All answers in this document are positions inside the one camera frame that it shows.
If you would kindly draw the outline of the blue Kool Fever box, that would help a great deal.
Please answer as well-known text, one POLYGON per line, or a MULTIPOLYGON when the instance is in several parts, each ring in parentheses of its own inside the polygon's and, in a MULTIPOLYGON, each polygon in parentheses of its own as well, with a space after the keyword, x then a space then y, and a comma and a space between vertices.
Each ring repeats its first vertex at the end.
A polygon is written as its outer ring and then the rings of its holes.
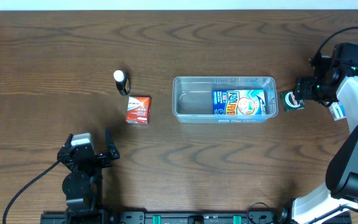
POLYGON ((213 90, 213 113, 219 115, 265 115, 265 93, 253 90, 213 90))

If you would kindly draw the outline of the dark green round-logo box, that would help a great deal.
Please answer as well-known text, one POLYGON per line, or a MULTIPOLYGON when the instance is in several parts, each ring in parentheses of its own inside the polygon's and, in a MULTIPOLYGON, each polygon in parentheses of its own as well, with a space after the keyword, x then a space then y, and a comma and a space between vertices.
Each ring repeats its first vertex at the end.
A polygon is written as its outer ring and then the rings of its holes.
POLYGON ((292 91, 282 92, 280 94, 280 99, 283 103, 283 109, 287 113, 305 108, 304 102, 302 100, 297 100, 292 91))

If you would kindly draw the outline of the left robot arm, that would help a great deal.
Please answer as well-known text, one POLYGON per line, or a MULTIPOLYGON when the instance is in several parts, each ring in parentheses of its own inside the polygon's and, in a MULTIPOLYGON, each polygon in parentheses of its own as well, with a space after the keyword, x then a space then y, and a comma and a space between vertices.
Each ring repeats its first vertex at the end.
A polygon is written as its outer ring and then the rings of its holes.
POLYGON ((58 161, 71 171, 62 183, 62 190, 72 212, 103 207, 102 170, 120 158, 109 130, 105 131, 105 140, 107 151, 97 154, 90 133, 70 134, 57 154, 58 161))

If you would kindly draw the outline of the white Panadol packet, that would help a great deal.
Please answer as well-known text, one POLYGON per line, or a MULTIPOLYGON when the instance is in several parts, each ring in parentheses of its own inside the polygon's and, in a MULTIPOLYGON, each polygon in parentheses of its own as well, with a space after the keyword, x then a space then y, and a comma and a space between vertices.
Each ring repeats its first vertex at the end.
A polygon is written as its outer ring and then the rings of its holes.
POLYGON ((346 113, 341 102, 332 103, 329 111, 335 121, 346 118, 346 113))

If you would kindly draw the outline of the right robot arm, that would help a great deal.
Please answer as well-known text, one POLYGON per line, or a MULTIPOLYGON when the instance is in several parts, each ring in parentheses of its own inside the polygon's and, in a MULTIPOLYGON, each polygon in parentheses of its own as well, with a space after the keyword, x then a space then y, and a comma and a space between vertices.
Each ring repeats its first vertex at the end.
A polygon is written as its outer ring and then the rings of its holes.
POLYGON ((325 182, 308 195, 292 200, 279 223, 324 223, 344 212, 358 213, 358 45, 337 44, 332 56, 321 53, 310 60, 312 77, 296 81, 296 100, 314 100, 325 106, 340 102, 350 135, 332 158, 325 182))

